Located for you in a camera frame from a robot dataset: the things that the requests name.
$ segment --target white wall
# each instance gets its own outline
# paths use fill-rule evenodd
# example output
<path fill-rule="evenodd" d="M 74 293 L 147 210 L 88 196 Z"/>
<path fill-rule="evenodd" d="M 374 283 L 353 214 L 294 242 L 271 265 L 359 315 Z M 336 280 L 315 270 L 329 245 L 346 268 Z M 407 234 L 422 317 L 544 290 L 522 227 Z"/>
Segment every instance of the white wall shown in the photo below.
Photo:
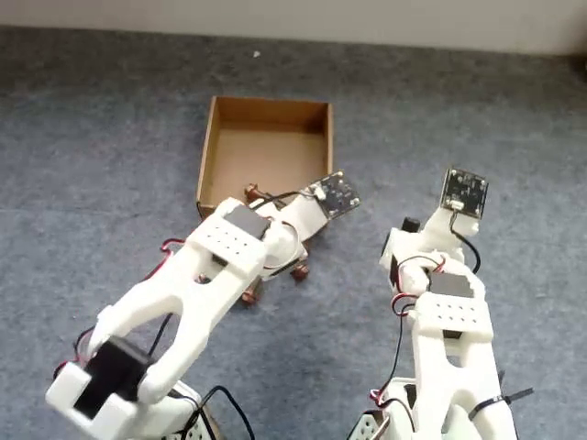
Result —
<path fill-rule="evenodd" d="M 0 23 L 587 52 L 587 0 L 0 0 Z"/>

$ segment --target circuit board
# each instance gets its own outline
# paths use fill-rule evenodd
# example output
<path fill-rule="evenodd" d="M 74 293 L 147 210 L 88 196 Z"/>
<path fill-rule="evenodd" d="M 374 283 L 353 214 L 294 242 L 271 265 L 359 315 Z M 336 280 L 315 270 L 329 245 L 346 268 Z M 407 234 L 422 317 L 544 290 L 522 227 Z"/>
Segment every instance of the circuit board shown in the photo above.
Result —
<path fill-rule="evenodd" d="M 487 186 L 487 181 L 477 174 L 454 168 L 448 169 L 440 206 L 481 219 Z"/>
<path fill-rule="evenodd" d="M 343 171 L 334 172 L 319 181 L 315 181 L 310 188 L 319 187 L 326 198 L 317 201 L 322 207 L 328 219 L 340 217 L 341 215 L 355 209 L 360 205 L 360 198 L 353 186 L 347 180 Z"/>

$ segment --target cardboard box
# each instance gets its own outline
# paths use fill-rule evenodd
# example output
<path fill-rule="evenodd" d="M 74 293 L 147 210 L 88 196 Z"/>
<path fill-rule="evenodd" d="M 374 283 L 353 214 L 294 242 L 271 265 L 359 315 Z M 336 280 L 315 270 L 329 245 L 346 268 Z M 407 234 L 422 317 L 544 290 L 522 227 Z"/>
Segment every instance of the cardboard box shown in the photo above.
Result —
<path fill-rule="evenodd" d="M 332 172 L 332 105 L 217 96 L 212 99 L 196 192 L 203 215 L 227 197 L 245 202 L 304 188 Z"/>

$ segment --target gray carpet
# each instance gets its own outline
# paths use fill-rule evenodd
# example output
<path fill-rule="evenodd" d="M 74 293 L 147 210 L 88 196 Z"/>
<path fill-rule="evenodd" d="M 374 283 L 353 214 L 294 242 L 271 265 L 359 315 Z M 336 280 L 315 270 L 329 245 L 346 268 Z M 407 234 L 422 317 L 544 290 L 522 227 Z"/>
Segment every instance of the gray carpet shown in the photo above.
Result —
<path fill-rule="evenodd" d="M 12 28 L 0 30 L 4 438 L 80 437 L 43 401 L 51 372 L 160 242 L 197 225 L 213 94 L 333 103 L 336 166 L 363 205 L 317 240 L 307 282 L 274 280 L 259 307 L 226 316 L 188 383 L 229 387 L 260 439 L 346 438 L 397 336 L 382 239 L 432 212 L 455 164 L 491 182 L 475 242 L 506 390 L 537 390 L 513 406 L 520 438 L 584 438 L 587 83 L 566 61 Z M 147 345 L 155 324 L 133 337 Z M 399 373 L 411 367 L 406 344 Z M 219 419 L 245 438 L 235 413 Z"/>

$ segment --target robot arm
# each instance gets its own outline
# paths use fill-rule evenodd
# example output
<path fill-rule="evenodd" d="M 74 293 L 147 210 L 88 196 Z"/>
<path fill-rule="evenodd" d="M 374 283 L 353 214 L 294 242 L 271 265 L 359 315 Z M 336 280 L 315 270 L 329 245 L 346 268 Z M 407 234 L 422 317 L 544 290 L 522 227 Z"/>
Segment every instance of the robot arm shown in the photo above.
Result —
<path fill-rule="evenodd" d="M 174 397 L 199 400 L 180 378 L 216 324 L 254 279 L 304 259 L 302 241 L 358 204 L 341 172 L 306 188 L 281 211 L 273 203 L 251 209 L 225 200 L 177 254 L 98 315 L 87 365 L 66 364 L 47 402 L 99 440 L 162 438 L 183 429 L 194 407 Z M 181 320 L 160 359 L 125 339 L 133 328 L 168 313 Z"/>
<path fill-rule="evenodd" d="M 414 300 L 409 312 L 399 314 L 412 326 L 415 376 L 392 375 L 372 393 L 379 419 L 391 421 L 377 438 L 517 438 L 495 366 L 485 288 L 476 269 L 464 264 L 461 248 L 465 237 L 478 232 L 486 192 L 485 179 L 449 170 L 440 206 L 426 225 L 420 229 L 406 218 L 383 245 L 380 263 L 392 285 L 392 304 L 404 295 Z M 349 440 L 362 438 L 359 427 L 366 420 L 363 415 Z"/>

